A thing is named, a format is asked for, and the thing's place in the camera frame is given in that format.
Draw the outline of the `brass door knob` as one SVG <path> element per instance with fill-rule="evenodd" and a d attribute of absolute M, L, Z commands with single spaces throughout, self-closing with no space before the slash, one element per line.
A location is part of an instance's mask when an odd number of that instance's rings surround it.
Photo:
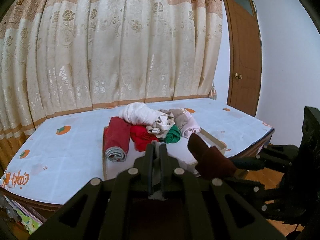
<path fill-rule="evenodd" d="M 234 76 L 235 76 L 236 79 L 240 79 L 240 80 L 242 79 L 242 75 L 239 74 L 239 73 L 235 73 Z"/>

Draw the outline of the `colourful books stack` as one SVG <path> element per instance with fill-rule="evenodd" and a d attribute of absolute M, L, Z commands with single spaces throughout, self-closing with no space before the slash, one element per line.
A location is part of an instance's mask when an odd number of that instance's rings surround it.
<path fill-rule="evenodd" d="M 1 221 L 15 237 L 27 238 L 47 219 L 32 207 L 23 206 L 1 193 Z"/>

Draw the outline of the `beige grey underwear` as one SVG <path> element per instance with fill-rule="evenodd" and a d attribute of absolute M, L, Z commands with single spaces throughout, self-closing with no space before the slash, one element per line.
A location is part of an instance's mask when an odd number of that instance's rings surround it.
<path fill-rule="evenodd" d="M 146 126 L 148 133 L 155 135 L 158 139 L 164 139 L 169 130 L 176 125 L 180 130 L 188 123 L 192 115 L 184 108 L 164 110 L 160 109 L 161 115 L 153 122 L 151 126 Z"/>

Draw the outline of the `maroon underwear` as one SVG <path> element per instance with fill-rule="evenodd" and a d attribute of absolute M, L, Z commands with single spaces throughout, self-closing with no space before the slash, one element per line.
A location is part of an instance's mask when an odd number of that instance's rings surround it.
<path fill-rule="evenodd" d="M 236 166 L 216 146 L 208 147 L 198 135 L 193 133 L 188 140 L 187 147 L 197 161 L 195 169 L 201 178 L 206 180 L 234 178 Z"/>

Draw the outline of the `cream white underwear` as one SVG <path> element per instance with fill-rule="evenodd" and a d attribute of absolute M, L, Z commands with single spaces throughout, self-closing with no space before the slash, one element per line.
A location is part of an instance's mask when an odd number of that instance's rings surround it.
<path fill-rule="evenodd" d="M 168 115 L 149 108 L 145 103 L 130 103 L 119 112 L 119 117 L 129 124 L 153 126 L 156 122 L 166 123 Z"/>

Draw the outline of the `curtain tassel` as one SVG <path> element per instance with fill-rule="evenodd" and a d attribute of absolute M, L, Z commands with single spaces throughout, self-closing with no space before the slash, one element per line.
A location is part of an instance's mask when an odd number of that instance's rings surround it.
<path fill-rule="evenodd" d="M 216 93 L 216 89 L 214 86 L 214 82 L 212 82 L 212 87 L 210 89 L 210 92 L 208 94 L 208 98 L 216 100 L 217 99 L 217 93 Z"/>

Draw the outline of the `green underwear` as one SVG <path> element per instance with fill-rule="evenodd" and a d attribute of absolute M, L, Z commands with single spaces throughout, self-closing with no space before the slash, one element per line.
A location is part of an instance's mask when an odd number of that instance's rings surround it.
<path fill-rule="evenodd" d="M 181 139 L 180 129 L 176 125 L 173 125 L 171 127 L 171 129 L 168 131 L 163 142 L 166 144 L 175 144 L 175 143 L 179 142 L 180 139 Z"/>

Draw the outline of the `white persimmon print tablecloth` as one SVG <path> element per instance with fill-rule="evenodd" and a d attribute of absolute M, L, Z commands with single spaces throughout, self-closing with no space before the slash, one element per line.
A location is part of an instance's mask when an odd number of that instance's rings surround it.
<path fill-rule="evenodd" d="M 187 108 L 199 126 L 225 145 L 233 157 L 272 132 L 267 123 L 209 99 L 150 103 L 155 110 Z M 18 196 L 50 204 L 65 204 L 92 178 L 113 179 L 142 156 L 129 146 L 123 162 L 103 155 L 103 130 L 120 107 L 46 120 L 15 154 L 1 177 L 1 188 Z"/>

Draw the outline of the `shallow cardboard tray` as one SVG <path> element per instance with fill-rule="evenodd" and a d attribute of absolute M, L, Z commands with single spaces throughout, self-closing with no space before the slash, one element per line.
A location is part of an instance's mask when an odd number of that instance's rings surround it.
<path fill-rule="evenodd" d="M 204 129 L 190 138 L 181 138 L 175 144 L 166 144 L 168 155 L 178 160 L 179 166 L 194 174 L 225 174 L 231 161 L 224 156 L 226 146 Z M 143 157 L 145 151 L 139 152 L 135 143 L 129 142 L 129 151 L 124 161 L 111 161 L 103 154 L 103 178 L 111 180 L 129 168 L 137 158 Z"/>

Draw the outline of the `beige floral curtain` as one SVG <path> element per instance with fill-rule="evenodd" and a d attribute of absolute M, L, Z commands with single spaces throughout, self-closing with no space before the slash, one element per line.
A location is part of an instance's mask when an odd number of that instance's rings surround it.
<path fill-rule="evenodd" d="M 207 97 L 222 0 L 14 0 L 1 20 L 1 167 L 44 120 Z"/>

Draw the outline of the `pale pink underwear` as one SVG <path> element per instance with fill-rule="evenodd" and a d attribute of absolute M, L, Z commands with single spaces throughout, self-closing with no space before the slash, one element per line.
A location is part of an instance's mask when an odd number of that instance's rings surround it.
<path fill-rule="evenodd" d="M 180 129 L 181 135 L 184 138 L 189 138 L 193 133 L 199 133 L 201 131 L 201 128 L 192 116 L 192 114 L 185 108 L 182 109 L 182 113 L 184 115 L 184 118 L 182 122 L 182 127 Z"/>

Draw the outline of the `dark red underwear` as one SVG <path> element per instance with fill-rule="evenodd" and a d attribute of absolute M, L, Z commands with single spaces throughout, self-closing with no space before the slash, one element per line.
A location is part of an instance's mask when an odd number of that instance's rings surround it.
<path fill-rule="evenodd" d="M 103 153 L 108 160 L 122 162 L 129 151 L 131 125 L 118 116 L 110 119 L 104 129 Z"/>

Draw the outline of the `brown wooden door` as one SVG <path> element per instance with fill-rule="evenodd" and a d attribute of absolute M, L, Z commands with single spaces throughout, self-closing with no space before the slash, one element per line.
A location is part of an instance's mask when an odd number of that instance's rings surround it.
<path fill-rule="evenodd" d="M 255 116 L 261 87 L 262 49 L 253 0 L 223 0 L 226 10 L 230 74 L 227 104 Z M 236 79 L 235 73 L 242 75 Z"/>

